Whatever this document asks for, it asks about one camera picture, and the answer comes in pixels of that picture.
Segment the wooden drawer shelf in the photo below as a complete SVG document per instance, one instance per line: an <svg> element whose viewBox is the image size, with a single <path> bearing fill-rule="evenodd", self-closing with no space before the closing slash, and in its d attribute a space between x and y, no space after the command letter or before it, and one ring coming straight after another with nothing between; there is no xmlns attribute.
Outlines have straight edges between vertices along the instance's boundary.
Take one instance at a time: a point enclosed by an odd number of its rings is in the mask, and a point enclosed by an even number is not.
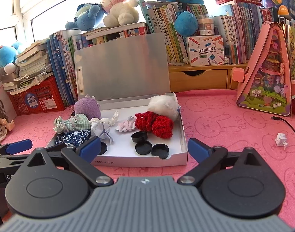
<svg viewBox="0 0 295 232"><path fill-rule="evenodd" d="M247 64L226 64L217 66L169 66L169 81L172 92L212 89L236 89L232 81L233 68L246 68Z"/></svg>

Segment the blue bear plush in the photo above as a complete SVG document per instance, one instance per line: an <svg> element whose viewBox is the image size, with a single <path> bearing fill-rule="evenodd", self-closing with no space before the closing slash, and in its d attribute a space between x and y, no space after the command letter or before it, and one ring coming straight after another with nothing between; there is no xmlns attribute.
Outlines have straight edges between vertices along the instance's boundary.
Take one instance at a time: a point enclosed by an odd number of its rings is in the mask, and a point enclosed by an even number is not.
<svg viewBox="0 0 295 232"><path fill-rule="evenodd" d="M98 26L104 15L101 4L84 3L80 4L74 17L74 21L66 23L66 30L81 30L89 32Z"/></svg>

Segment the white fluffy plush toy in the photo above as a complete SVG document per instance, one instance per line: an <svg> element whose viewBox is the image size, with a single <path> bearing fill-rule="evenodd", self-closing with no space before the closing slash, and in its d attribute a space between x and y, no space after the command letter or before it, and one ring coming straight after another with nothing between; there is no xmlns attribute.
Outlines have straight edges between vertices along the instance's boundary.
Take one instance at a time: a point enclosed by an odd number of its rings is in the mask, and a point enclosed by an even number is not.
<svg viewBox="0 0 295 232"><path fill-rule="evenodd" d="M179 116L180 105L169 95L156 95L150 99L147 110L166 116L174 122Z"/></svg>

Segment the black round cap two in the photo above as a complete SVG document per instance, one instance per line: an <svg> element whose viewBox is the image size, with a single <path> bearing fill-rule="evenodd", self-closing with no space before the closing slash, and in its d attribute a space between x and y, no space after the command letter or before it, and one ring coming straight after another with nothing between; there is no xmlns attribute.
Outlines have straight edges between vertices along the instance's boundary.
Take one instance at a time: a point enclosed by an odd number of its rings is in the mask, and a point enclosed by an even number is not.
<svg viewBox="0 0 295 232"><path fill-rule="evenodd" d="M137 131L131 135L131 139L134 143L147 141L148 135L145 131Z"/></svg>

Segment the black round cap three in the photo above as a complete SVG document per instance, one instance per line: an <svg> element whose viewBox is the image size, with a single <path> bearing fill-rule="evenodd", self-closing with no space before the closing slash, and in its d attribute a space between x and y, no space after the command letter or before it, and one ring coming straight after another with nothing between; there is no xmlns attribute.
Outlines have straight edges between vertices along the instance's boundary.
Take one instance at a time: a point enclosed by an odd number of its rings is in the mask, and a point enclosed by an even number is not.
<svg viewBox="0 0 295 232"><path fill-rule="evenodd" d="M149 141L140 141L135 145L135 151L139 155L147 155L152 150L152 144Z"/></svg>

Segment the black round cap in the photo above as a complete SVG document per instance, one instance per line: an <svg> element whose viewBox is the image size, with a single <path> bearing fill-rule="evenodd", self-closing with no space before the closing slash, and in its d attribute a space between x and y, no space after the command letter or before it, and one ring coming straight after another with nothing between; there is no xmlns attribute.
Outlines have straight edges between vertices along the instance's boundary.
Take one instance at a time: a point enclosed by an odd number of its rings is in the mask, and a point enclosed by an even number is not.
<svg viewBox="0 0 295 232"><path fill-rule="evenodd" d="M99 155L99 156L100 156L100 155L103 155L104 153L107 152L107 150L108 150L107 144L104 143L104 142L101 142L101 150L100 150L100 152L99 152L98 155Z"/></svg>

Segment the pink white paper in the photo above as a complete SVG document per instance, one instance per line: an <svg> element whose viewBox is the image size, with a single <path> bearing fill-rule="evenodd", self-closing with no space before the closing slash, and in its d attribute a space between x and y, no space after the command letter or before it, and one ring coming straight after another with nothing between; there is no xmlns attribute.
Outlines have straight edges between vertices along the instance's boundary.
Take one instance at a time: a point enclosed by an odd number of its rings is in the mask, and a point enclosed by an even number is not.
<svg viewBox="0 0 295 232"><path fill-rule="evenodd" d="M120 122L116 126L116 131L118 132L131 132L136 129L136 117L130 116L127 118L127 120Z"/></svg>

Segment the silver cardboard box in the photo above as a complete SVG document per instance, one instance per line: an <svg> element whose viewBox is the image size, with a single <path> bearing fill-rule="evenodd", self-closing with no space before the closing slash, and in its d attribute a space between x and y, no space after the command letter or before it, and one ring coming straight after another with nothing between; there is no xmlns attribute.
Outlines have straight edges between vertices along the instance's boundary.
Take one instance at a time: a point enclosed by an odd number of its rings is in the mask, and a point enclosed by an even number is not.
<svg viewBox="0 0 295 232"><path fill-rule="evenodd" d="M94 96L101 116L110 118L118 112L119 123L147 111L150 99L155 95L176 98L170 90L165 50L164 35L155 33L112 40L76 51L74 63L79 98ZM165 159L138 154L130 132L119 132L112 127L110 135L113 141L107 144L104 154L92 161L93 165L162 167L187 163L188 149L181 118L175 121L171 138L148 136L151 144L168 146Z"/></svg>

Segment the printed paper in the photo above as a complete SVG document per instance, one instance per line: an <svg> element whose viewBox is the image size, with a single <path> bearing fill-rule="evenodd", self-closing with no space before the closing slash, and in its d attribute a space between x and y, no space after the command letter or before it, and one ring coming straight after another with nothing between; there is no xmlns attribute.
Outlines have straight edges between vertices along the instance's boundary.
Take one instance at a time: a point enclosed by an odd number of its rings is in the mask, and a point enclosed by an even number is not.
<svg viewBox="0 0 295 232"><path fill-rule="evenodd" d="M113 138L110 135L111 126L102 122L93 122L91 124L91 137L98 137L101 140L108 140L112 144Z"/></svg>

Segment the black round cap four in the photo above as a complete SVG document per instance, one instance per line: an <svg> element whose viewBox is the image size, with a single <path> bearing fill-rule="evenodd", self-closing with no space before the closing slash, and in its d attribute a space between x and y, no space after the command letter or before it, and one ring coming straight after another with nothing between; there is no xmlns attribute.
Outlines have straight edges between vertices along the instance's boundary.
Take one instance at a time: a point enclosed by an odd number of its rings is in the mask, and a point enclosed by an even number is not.
<svg viewBox="0 0 295 232"><path fill-rule="evenodd" d="M169 155L169 147L166 144L158 143L152 147L150 153L154 157L159 157L160 159L166 159Z"/></svg>

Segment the purple plush toy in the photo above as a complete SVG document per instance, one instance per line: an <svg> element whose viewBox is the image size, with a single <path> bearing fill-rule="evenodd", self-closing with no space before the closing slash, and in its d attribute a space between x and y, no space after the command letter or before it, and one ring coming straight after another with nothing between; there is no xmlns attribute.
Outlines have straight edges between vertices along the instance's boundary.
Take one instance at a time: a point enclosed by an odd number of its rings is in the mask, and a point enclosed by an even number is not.
<svg viewBox="0 0 295 232"><path fill-rule="evenodd" d="M74 104L74 111L76 114L85 115L88 120L92 118L101 118L100 105L94 96L86 95Z"/></svg>

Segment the green checked fabric pouch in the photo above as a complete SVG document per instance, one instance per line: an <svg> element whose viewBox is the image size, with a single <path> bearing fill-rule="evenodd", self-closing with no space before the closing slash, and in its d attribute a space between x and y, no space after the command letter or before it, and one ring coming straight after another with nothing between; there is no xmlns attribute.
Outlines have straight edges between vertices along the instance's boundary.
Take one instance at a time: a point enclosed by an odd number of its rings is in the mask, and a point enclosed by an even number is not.
<svg viewBox="0 0 295 232"><path fill-rule="evenodd" d="M87 116L84 114L76 114L67 120L59 116L54 120L54 131L57 134L69 133L72 131L90 130L90 128L91 124L89 123Z"/></svg>

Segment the blue floral drawstring pouch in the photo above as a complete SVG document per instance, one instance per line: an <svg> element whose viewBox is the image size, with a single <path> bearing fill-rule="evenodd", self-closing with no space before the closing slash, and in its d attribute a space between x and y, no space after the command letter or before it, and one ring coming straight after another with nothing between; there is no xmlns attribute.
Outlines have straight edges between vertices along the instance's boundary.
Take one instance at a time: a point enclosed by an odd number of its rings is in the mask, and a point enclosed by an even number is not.
<svg viewBox="0 0 295 232"><path fill-rule="evenodd" d="M76 130L68 133L57 134L55 145L60 143L66 144L68 147L78 147L91 137L90 130Z"/></svg>

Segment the white tissue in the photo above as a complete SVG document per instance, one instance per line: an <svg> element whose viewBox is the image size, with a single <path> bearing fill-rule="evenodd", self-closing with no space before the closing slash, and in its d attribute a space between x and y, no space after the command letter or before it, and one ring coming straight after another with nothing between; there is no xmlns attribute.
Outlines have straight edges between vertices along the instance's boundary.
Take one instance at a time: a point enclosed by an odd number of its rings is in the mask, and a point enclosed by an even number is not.
<svg viewBox="0 0 295 232"><path fill-rule="evenodd" d="M111 118L92 118L89 123L91 125L95 125L95 124L98 124L98 123L102 123L102 124L107 124L109 126L113 126L117 120L119 119L119 111L116 110L115 113L113 114L113 116Z"/></svg>

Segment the red crocheted item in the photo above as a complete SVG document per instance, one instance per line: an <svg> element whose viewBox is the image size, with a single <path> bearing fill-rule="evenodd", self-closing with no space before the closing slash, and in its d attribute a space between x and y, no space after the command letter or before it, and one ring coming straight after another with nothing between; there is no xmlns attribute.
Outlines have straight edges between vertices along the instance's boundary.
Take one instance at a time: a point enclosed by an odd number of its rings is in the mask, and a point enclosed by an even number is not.
<svg viewBox="0 0 295 232"><path fill-rule="evenodd" d="M162 139L169 139L173 135L174 122L167 116L154 112L136 113L135 127L147 133L151 133Z"/></svg>

